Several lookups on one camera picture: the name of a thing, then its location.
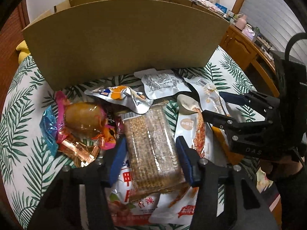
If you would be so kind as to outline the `copper foil candy wrapper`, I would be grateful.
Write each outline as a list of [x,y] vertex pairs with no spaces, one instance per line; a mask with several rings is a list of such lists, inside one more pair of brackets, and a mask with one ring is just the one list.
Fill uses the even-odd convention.
[[86,167],[94,162],[100,152],[98,146],[87,146],[72,135],[59,143],[58,150],[71,158],[77,168]]

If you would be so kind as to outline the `white red duck snack bag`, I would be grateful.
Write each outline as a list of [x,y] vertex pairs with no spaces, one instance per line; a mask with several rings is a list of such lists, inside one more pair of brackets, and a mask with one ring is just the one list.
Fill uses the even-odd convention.
[[148,225],[149,218],[157,207],[160,194],[150,194],[136,201],[130,200],[133,191],[132,170],[126,156],[116,183],[106,188],[109,211],[115,226]]

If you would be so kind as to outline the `white chicken feet snack bag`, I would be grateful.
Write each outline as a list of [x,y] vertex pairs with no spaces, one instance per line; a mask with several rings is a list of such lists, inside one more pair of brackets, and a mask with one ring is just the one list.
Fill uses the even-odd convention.
[[[214,159],[210,154],[211,133],[206,134],[206,126],[201,115],[200,104],[193,98],[180,94],[179,108],[174,138],[183,136],[188,147],[195,149],[201,158]],[[161,194],[159,202],[149,218],[152,224],[190,225],[196,206],[199,188],[181,183],[173,192]]]

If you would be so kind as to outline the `silver blue-edged snack pouch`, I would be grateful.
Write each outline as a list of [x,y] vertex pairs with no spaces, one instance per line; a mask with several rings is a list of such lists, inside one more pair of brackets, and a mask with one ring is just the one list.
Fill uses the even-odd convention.
[[134,72],[134,76],[141,79],[145,94],[151,100],[174,96],[179,92],[191,92],[172,70],[146,69]]

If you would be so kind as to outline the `clear cracker pack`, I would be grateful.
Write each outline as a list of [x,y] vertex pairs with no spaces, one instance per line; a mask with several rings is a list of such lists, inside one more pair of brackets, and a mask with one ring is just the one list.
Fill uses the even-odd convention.
[[151,106],[147,113],[121,115],[132,174],[130,201],[150,194],[168,193],[184,182],[165,104]]

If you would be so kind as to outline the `pink braised egg packet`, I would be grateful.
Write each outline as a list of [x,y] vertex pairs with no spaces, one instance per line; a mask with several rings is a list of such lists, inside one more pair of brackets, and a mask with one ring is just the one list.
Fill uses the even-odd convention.
[[58,106],[57,143],[73,135],[91,139],[103,150],[115,147],[116,124],[112,114],[101,104],[72,103],[61,91],[56,92],[55,99]]

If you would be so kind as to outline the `silver orange snack pouch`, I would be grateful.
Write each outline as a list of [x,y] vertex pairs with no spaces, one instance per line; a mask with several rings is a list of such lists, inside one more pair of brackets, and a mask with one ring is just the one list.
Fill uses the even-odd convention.
[[113,87],[101,85],[85,90],[84,94],[100,98],[112,104],[125,106],[137,114],[147,113],[154,102],[153,99],[147,98],[143,92],[135,91],[131,87],[123,85]]

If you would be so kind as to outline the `silver white snack pouch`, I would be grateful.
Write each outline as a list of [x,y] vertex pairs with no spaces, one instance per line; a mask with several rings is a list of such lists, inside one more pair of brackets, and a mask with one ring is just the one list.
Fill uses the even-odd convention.
[[220,96],[216,86],[209,83],[202,77],[184,78],[184,80],[192,85],[199,96],[201,109],[229,116],[228,109],[224,99]]

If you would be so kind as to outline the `tissue box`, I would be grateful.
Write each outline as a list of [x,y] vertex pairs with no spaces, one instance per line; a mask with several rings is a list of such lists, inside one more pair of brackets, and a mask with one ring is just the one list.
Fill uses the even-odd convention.
[[242,30],[242,34],[248,37],[251,41],[253,41],[256,33],[250,28],[249,26],[245,26],[245,28]]

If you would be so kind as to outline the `pink kettle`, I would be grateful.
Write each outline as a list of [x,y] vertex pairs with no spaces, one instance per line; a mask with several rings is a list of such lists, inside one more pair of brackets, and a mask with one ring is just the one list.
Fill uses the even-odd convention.
[[247,19],[246,15],[239,15],[237,17],[235,27],[242,31],[246,27],[246,24],[247,24],[246,19]]

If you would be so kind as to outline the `blue foil candy wrapper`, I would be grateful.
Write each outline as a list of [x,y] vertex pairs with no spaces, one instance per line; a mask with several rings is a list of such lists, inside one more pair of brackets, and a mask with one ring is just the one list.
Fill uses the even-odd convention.
[[57,121],[51,106],[43,113],[40,121],[40,129],[51,155],[55,158],[58,151],[57,140]]

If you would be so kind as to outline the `folded floral cloth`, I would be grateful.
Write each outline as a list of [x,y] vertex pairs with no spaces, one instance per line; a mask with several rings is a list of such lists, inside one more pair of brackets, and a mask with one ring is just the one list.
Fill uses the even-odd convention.
[[197,4],[199,4],[200,6],[203,6],[215,13],[218,13],[220,15],[223,15],[224,12],[218,8],[218,6],[216,6],[215,4],[211,3],[210,1],[207,0],[196,0]]

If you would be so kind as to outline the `yellow Pikachu plush toy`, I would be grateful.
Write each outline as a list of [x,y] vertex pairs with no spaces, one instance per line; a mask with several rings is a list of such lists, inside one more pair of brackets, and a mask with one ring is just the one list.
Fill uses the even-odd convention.
[[16,51],[18,52],[18,63],[21,64],[21,62],[30,55],[30,50],[26,44],[26,41],[23,40],[18,46],[16,47]]

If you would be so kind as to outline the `brown cardboard box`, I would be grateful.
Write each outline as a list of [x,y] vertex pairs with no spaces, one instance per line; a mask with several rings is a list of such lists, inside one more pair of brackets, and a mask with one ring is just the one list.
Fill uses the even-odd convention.
[[66,0],[23,36],[53,90],[145,69],[203,67],[229,23],[189,0]]

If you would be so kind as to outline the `wooden louvered wardrobe door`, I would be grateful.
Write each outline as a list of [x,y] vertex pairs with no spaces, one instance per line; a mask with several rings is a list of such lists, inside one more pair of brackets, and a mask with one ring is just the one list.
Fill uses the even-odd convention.
[[22,0],[1,29],[1,108],[4,106],[9,86],[19,66],[16,47],[23,41],[22,30],[29,23],[26,0]]

